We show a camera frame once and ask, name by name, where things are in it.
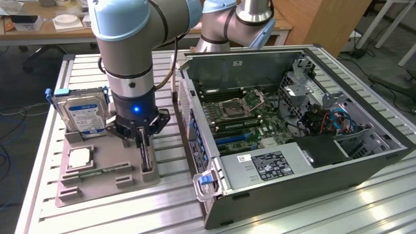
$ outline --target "ventilation grille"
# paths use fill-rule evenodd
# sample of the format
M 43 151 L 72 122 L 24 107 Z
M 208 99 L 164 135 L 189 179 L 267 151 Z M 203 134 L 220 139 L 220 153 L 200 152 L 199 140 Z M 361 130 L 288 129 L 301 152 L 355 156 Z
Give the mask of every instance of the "ventilation grille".
M 189 110 L 189 100 L 187 96 L 187 88 L 184 86 L 184 81 L 180 82 L 180 93 L 179 93 L 179 109 L 181 112 L 181 117 L 184 121 L 185 128 L 189 128 L 191 110 Z

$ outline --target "hard drive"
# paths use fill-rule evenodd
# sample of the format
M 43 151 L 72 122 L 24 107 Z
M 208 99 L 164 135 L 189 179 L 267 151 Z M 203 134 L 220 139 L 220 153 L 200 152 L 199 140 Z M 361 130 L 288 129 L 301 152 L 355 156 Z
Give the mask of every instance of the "hard drive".
M 56 108 L 67 126 L 67 132 L 79 131 L 83 138 L 107 134 L 108 88 L 83 90 L 59 89 L 52 95 L 47 90 L 47 100 Z

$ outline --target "aluminum extrusion table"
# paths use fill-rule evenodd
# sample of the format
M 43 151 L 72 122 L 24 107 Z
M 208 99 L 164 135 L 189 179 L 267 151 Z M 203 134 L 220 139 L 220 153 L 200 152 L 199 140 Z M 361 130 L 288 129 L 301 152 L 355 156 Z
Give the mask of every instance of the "aluminum extrusion table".
M 416 142 L 415 125 L 321 48 L 312 45 L 309 48 L 403 134 Z M 168 73 L 171 55 L 172 51 L 153 53 L 156 82 Z M 97 58 L 99 55 L 65 56 L 56 88 L 77 89 L 107 85 L 105 75 L 97 69 Z M 316 72 L 316 79 L 329 92 L 339 90 L 323 72 Z M 169 85 L 157 91 L 156 98 L 159 107 L 173 109 Z M 357 187 L 220 229 L 205 230 L 176 123 L 176 116 L 172 116 L 169 126 L 153 140 L 160 184 L 57 208 L 53 199 L 64 124 L 51 108 L 16 233 L 339 234 L 392 231 L 408 233 L 416 230 L 416 155 L 409 155 L 387 167 Z

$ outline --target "white sticker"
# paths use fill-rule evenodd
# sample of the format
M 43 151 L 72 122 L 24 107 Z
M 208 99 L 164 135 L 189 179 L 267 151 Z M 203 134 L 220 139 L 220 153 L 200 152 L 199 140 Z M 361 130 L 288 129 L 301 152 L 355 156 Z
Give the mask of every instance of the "white sticker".
M 233 66 L 243 66 L 243 61 L 233 61 Z
M 77 130 L 84 134 L 93 134 L 104 131 L 103 118 L 97 115 L 96 104 L 69 107 L 71 117 L 77 126 Z
M 251 155 L 240 155 L 236 157 L 239 159 L 239 162 L 247 162 L 252 160 L 252 156 Z

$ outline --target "wooden cabinet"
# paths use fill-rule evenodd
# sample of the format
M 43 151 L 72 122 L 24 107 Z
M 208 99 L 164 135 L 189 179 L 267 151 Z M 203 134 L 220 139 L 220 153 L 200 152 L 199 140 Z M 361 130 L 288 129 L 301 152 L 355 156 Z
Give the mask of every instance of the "wooden cabinet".
M 337 56 L 371 0 L 273 0 L 293 29 L 287 45 L 320 44 Z

